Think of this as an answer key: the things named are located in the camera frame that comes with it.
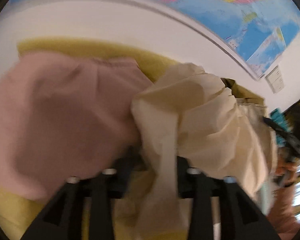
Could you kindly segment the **person's right hand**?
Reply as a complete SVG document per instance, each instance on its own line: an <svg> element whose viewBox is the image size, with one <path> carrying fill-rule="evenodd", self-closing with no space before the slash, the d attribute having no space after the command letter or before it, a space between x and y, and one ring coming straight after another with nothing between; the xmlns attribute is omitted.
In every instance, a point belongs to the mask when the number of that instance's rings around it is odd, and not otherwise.
<svg viewBox="0 0 300 240"><path fill-rule="evenodd" d="M296 171L297 164L295 162L285 162L284 160L279 159L275 174L277 176L288 174L288 178L286 179L286 181L293 181L295 180Z"/></svg>

